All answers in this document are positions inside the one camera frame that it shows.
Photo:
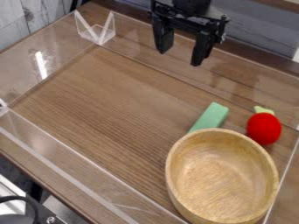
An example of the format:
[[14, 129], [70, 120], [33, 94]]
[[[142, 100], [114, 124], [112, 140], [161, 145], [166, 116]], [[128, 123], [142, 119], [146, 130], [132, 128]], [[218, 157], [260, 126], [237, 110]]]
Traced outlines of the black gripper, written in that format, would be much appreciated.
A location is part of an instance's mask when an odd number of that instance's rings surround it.
[[173, 29], [197, 33], [190, 65], [198, 66], [209, 57], [213, 43], [224, 41], [229, 17], [210, 5], [210, 0], [150, 0], [150, 18], [160, 54], [173, 46]]

